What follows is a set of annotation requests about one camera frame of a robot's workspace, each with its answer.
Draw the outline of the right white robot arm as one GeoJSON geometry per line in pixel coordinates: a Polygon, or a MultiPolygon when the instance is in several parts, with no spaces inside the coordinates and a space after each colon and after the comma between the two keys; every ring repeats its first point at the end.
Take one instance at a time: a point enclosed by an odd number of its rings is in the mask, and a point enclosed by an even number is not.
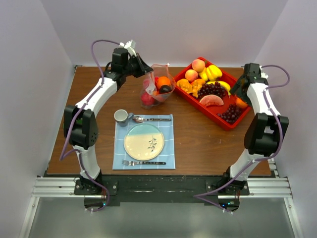
{"type": "Polygon", "coordinates": [[[288,117],[276,109],[269,89],[268,75],[256,63],[244,65],[243,74],[237,80],[231,94],[253,108],[254,118],[244,137],[244,150],[239,159],[228,169],[229,178],[220,184],[223,193],[233,194],[243,189],[251,171],[264,160],[273,158],[281,149],[288,117]]]}

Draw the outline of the orange fruit back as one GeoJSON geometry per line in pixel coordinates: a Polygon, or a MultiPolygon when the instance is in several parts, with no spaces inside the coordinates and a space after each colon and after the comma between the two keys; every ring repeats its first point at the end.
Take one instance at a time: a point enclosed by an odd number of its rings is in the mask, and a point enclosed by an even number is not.
{"type": "Polygon", "coordinates": [[[170,86],[171,85],[170,79],[166,76],[159,77],[157,79],[157,87],[160,88],[164,85],[170,86]]]}

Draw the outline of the red apple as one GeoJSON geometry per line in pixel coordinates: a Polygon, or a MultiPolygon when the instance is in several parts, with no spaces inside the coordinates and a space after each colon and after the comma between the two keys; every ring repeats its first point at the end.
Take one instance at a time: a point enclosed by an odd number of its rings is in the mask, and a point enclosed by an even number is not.
{"type": "Polygon", "coordinates": [[[153,98],[155,100],[157,100],[158,102],[162,103],[165,101],[164,97],[163,97],[163,94],[160,94],[158,91],[154,91],[153,92],[153,98]]]}
{"type": "Polygon", "coordinates": [[[155,103],[155,99],[151,95],[149,95],[147,92],[144,92],[141,95],[141,102],[144,106],[149,107],[155,103]]]}

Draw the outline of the clear zip top bag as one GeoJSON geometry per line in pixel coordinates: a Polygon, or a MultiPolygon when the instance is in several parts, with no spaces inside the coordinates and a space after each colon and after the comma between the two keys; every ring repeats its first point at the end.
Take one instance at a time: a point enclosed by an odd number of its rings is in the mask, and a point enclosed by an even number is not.
{"type": "Polygon", "coordinates": [[[169,64],[153,64],[152,69],[152,72],[146,74],[140,92],[140,102],[144,109],[164,103],[176,88],[169,64]]]}

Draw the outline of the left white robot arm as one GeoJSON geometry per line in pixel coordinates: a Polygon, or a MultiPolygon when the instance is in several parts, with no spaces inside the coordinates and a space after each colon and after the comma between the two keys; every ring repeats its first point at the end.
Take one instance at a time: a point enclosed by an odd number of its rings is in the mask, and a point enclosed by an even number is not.
{"type": "Polygon", "coordinates": [[[102,173],[98,165],[95,143],[98,139],[98,112],[125,83],[126,77],[136,78],[152,72],[135,52],[134,46],[127,43],[115,48],[112,60],[96,86],[84,99],[75,106],[66,106],[64,109],[64,136],[65,144],[70,144],[76,153],[80,165],[79,187],[91,194],[100,194],[106,190],[102,183],[102,173]]]}

